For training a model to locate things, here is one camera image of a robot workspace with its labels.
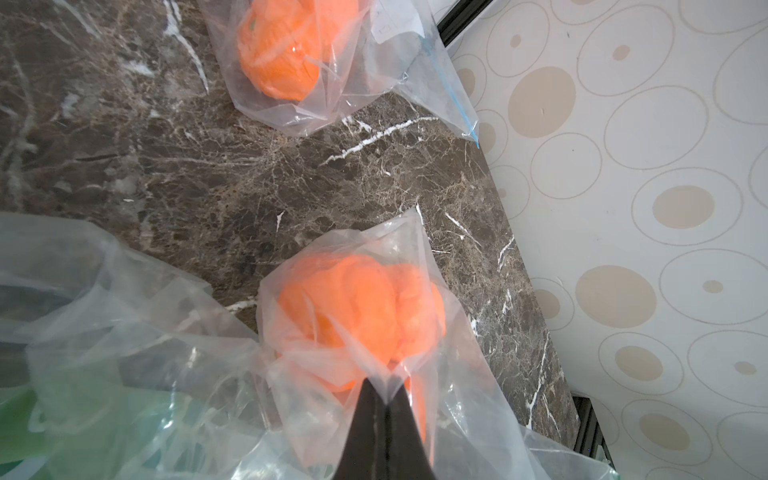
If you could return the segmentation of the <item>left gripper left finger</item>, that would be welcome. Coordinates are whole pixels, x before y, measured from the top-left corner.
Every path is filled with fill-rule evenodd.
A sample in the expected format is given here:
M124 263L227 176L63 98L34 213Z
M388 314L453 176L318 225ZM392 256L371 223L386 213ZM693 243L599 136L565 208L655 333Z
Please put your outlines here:
M334 480L384 478L384 401L366 379Z

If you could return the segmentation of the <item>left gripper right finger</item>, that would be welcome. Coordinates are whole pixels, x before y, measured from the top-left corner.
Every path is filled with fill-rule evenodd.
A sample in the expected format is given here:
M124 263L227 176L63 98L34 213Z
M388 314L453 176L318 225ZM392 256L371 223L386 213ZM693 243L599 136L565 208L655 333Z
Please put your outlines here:
M435 480L405 386L401 386L385 411L384 478Z

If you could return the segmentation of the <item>green zip-top bag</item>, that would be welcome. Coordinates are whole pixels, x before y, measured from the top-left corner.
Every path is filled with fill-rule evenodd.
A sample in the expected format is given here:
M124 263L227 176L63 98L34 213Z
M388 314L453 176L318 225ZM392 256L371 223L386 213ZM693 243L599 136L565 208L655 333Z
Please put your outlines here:
M95 225L1 217L1 350L53 479L275 479L254 331L194 276Z

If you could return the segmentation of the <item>clear zip-top bag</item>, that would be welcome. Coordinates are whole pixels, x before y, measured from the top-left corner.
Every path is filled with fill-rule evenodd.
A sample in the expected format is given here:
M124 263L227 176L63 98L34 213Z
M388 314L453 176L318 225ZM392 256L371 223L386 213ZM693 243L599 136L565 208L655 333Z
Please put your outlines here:
M396 93L478 138L479 119L425 1L202 1L230 98L308 136Z

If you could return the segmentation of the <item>green-edged zip-top bag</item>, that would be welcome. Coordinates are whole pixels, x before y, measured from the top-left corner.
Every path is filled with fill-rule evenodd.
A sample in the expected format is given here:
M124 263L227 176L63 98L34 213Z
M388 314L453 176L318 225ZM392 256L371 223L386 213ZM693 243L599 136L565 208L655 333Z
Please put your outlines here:
M289 444L335 473L364 391L403 398L402 449L439 479L612 479L607 464L520 425L442 278L420 216L334 230L259 286L267 381Z

